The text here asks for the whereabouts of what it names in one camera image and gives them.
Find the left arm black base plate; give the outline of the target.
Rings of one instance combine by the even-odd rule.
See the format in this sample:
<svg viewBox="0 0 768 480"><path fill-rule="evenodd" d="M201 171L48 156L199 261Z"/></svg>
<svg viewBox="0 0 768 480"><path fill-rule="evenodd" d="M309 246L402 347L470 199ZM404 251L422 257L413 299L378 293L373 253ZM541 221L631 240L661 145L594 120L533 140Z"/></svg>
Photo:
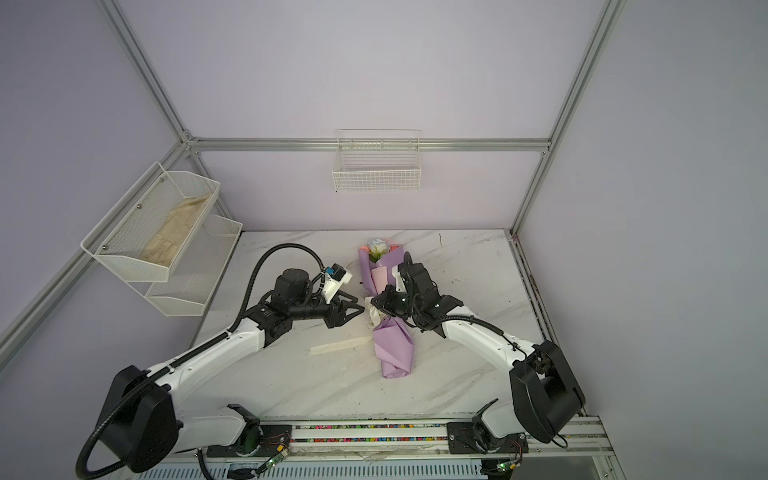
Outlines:
<svg viewBox="0 0 768 480"><path fill-rule="evenodd" d="M289 424L246 426L234 444L210 446L206 455L210 458L268 458L275 455L280 446L289 446L292 430Z"/></svg>

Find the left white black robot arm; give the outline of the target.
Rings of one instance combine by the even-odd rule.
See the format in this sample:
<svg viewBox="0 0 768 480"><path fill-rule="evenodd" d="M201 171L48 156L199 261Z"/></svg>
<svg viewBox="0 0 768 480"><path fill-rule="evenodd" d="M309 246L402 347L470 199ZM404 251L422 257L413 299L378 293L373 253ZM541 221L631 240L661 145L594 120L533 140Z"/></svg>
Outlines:
<svg viewBox="0 0 768 480"><path fill-rule="evenodd" d="M334 264L315 276L287 269L272 290L251 304L252 274L233 323L181 355L140 370L129 366L115 375L93 432L76 460L80 479L97 479L123 467L147 471L171 453L229 447L251 456L266 439L260 419L238 403L192 412L184 403L201 386L236 362L273 344L299 320L322 320L341 327L364 311L357 297L343 291L352 275Z"/></svg>

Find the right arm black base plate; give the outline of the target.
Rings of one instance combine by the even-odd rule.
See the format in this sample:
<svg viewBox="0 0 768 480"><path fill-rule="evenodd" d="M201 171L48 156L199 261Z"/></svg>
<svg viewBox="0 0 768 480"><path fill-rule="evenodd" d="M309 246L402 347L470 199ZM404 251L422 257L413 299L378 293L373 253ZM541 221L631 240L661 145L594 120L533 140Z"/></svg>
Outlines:
<svg viewBox="0 0 768 480"><path fill-rule="evenodd" d="M446 424L448 449L451 454L525 454L527 438L522 433L496 437L481 422L449 422Z"/></svg>

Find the pink purple wrapping paper sheet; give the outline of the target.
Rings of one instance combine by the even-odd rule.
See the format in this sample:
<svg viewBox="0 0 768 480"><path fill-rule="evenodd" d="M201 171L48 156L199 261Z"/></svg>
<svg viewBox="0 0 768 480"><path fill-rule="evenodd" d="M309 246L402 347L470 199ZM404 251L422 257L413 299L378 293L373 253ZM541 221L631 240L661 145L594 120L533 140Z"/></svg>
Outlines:
<svg viewBox="0 0 768 480"><path fill-rule="evenodd" d="M373 328L374 350L381 364L382 377L398 379L411 374L415 349L413 339L402 319L382 315L370 303L371 299L382 293L388 285L396 285L393 273L404 259L403 247L388 243L391 251L378 262L369 261L367 243L358 249L358 260L368 315Z"/></svg>

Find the white blue fake rose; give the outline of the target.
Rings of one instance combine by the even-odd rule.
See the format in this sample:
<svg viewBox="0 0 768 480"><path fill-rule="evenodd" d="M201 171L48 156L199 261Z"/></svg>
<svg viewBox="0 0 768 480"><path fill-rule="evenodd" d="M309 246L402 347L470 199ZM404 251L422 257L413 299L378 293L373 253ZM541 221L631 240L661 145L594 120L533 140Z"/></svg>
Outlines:
<svg viewBox="0 0 768 480"><path fill-rule="evenodd" d="M391 251L390 244L383 239L372 239L366 244L369 261L378 262L383 256Z"/></svg>

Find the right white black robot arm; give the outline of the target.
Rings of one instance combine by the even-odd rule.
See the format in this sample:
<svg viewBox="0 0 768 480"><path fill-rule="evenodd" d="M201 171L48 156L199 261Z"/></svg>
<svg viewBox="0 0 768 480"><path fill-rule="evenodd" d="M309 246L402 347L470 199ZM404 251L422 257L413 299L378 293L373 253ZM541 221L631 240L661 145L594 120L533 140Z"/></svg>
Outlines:
<svg viewBox="0 0 768 480"><path fill-rule="evenodd" d="M395 284L372 298L374 308L461 344L508 375L511 400L493 400L473 417L471 438L478 450L498 450L502 441L525 434L542 443L561 437L586 399L558 345L518 338L479 318L459 299L441 294L410 254L393 276Z"/></svg>

